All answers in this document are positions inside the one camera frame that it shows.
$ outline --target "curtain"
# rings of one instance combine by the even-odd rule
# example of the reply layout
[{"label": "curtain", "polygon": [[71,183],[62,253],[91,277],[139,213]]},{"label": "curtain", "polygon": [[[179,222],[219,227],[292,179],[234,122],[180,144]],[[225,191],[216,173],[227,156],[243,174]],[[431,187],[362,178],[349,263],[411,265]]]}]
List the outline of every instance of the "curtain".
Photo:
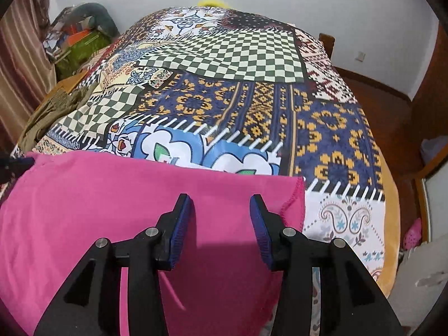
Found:
[{"label": "curtain", "polygon": [[0,151],[10,152],[56,83],[42,47],[49,0],[14,0],[0,20]]}]

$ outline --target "green and white checkered fabric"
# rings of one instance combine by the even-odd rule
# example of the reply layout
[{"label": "green and white checkered fabric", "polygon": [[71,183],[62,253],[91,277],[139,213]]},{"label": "green and white checkered fabric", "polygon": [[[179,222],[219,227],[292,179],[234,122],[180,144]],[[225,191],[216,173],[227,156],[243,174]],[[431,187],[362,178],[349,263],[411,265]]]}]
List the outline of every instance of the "green and white checkered fabric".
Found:
[{"label": "green and white checkered fabric", "polygon": [[167,43],[143,56],[138,65],[232,80],[303,82],[294,37],[279,31],[229,31]]},{"label": "green and white checkered fabric", "polygon": [[92,96],[86,105],[63,117],[59,121],[60,128],[75,136],[103,135],[108,123],[129,112],[142,89],[142,86],[132,85],[103,95],[100,100]]},{"label": "green and white checkered fabric", "polygon": [[94,83],[98,83],[101,76],[101,70],[104,68],[106,63],[107,61],[102,62],[87,78],[84,78],[77,86],[77,89],[81,87],[88,87]]}]

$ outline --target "bed sheet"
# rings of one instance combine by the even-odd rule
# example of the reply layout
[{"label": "bed sheet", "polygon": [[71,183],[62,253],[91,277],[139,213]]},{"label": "bed sheet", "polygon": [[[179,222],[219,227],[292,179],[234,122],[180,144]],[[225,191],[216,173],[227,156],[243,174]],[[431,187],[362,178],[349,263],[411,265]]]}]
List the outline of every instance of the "bed sheet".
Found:
[{"label": "bed sheet", "polygon": [[[34,151],[303,176],[304,234],[345,239],[388,294],[399,244],[399,226],[389,229],[399,219],[396,189],[362,108],[318,40],[255,14],[170,8],[110,46],[80,86],[94,82],[87,104]],[[314,287],[318,334],[317,269]]]}]

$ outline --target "green bag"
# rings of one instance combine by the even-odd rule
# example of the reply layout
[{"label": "green bag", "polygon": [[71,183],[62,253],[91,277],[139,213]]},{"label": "green bag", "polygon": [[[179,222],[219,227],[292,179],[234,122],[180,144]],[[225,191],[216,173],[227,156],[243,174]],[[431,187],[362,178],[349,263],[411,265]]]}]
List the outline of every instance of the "green bag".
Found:
[{"label": "green bag", "polygon": [[55,63],[58,81],[71,77],[80,66],[89,60],[93,53],[110,43],[109,37],[98,30],[93,30],[89,35],[73,44]]}]

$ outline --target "pink towel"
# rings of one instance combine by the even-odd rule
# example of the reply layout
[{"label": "pink towel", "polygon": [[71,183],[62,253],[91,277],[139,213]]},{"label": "pink towel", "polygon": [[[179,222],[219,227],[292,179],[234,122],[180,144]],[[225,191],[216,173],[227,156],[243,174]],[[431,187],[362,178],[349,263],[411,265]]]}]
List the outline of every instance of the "pink towel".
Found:
[{"label": "pink towel", "polygon": [[[100,237],[133,238],[194,202],[180,262],[160,272],[170,335],[256,336],[278,299],[282,274],[262,262],[249,215],[268,210],[302,230],[302,178],[187,169],[108,153],[37,155],[0,208],[0,299],[29,335],[83,254]],[[126,279],[120,328],[128,335]]]}]

